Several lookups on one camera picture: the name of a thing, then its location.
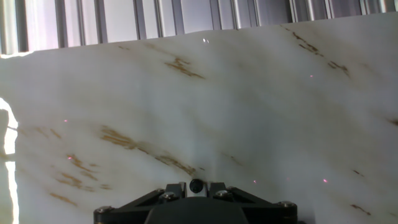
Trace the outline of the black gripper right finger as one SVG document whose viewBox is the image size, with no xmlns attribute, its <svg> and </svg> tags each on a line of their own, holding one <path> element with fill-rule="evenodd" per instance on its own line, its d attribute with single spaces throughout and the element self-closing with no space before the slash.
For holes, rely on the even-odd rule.
<svg viewBox="0 0 398 224">
<path fill-rule="evenodd" d="M 237 206 L 250 224 L 297 224 L 297 205 L 290 201 L 268 202 L 237 187 L 227 187 L 223 182 L 212 182 L 207 187 L 207 197 Z"/>
</svg>

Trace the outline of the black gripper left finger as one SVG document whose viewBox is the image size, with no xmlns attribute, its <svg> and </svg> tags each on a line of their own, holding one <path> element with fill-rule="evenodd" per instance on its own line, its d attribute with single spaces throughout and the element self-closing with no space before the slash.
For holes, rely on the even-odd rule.
<svg viewBox="0 0 398 224">
<path fill-rule="evenodd" d="M 145 224 L 150 211 L 158 205 L 187 197 L 187 184 L 167 184 L 122 207 L 102 206 L 93 212 L 94 224 Z"/>
</svg>

